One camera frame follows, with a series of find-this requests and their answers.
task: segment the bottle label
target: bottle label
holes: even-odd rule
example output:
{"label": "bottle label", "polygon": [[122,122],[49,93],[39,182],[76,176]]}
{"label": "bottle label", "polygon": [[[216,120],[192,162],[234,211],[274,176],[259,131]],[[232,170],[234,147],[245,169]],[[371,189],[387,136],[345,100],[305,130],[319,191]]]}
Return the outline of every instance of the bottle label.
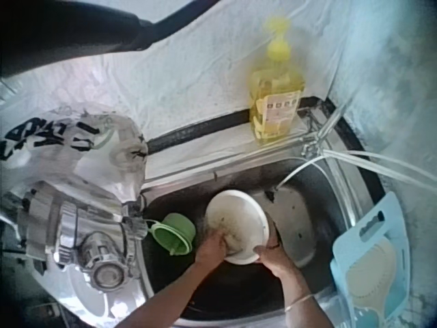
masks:
{"label": "bottle label", "polygon": [[263,99],[264,138],[288,133],[299,105],[300,90],[286,94],[271,94]]}

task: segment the white wall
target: white wall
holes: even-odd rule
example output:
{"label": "white wall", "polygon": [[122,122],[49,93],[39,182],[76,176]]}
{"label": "white wall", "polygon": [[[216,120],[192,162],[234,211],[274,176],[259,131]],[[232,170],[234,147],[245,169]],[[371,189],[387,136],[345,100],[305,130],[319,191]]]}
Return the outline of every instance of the white wall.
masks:
{"label": "white wall", "polygon": [[[366,149],[437,174],[437,5],[432,3],[354,0],[329,97],[340,105],[357,89],[346,119]],[[386,188],[401,199],[412,249],[412,294],[400,320],[422,327],[437,308],[436,196],[393,181]]]}
{"label": "white wall", "polygon": [[[189,0],[87,0],[158,21]],[[349,1],[222,0],[193,24],[142,52],[64,61],[0,83],[0,128],[75,102],[108,105],[132,117],[146,139],[246,109],[247,79],[264,55],[274,15],[292,19],[289,35],[307,78],[306,96],[326,98],[343,43]]]}

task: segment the bracelet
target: bracelet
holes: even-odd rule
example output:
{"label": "bracelet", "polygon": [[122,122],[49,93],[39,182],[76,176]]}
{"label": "bracelet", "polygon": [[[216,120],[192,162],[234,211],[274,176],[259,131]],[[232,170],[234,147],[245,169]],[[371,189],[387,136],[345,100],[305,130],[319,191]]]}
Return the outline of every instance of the bracelet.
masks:
{"label": "bracelet", "polygon": [[313,297],[313,296],[314,296],[314,294],[310,294],[310,295],[307,295],[307,296],[304,296],[304,297],[299,298],[299,299],[298,299],[297,301],[295,301],[293,304],[287,306],[287,307],[285,308],[284,312],[286,313],[286,312],[290,311],[290,310],[292,309],[292,307],[294,307],[296,304],[298,304],[298,303],[302,303],[302,302],[306,301],[307,299],[310,299],[310,298]]}

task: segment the hand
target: hand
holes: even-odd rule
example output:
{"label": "hand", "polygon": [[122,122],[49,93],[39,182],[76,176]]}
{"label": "hand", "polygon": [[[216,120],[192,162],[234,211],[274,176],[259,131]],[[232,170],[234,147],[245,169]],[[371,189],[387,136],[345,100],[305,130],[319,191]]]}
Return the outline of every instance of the hand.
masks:
{"label": "hand", "polygon": [[204,268],[207,273],[220,265],[226,256],[225,235],[222,230],[211,230],[196,253],[195,264]]}
{"label": "hand", "polygon": [[256,246],[253,251],[259,255],[257,262],[264,264],[267,269],[281,278],[294,269],[293,261],[288,257],[282,245],[279,244],[276,226],[270,215],[266,213],[270,236],[266,246]]}

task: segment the sink basin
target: sink basin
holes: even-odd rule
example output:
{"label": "sink basin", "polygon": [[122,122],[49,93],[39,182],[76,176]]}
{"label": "sink basin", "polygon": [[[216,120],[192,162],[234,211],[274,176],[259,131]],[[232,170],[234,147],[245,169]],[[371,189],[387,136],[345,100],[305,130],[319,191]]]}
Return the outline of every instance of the sink basin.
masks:
{"label": "sink basin", "polygon": [[[327,174],[327,164],[320,162],[318,167],[306,168],[274,197],[269,195],[302,163],[302,159],[294,157],[266,157],[146,190],[148,219],[162,221],[167,214],[177,212],[187,216],[197,229],[193,253],[187,256],[170,256],[151,236],[144,239],[142,253],[152,292],[169,285],[194,262],[195,250],[204,236],[206,206],[226,189],[252,195],[272,217],[286,252],[301,268],[313,293],[332,290],[329,269],[332,244],[347,229],[347,221],[332,176]],[[193,322],[220,321],[274,315],[282,310],[280,281],[268,269],[261,264],[238,266],[224,262],[196,290],[181,318]]]}

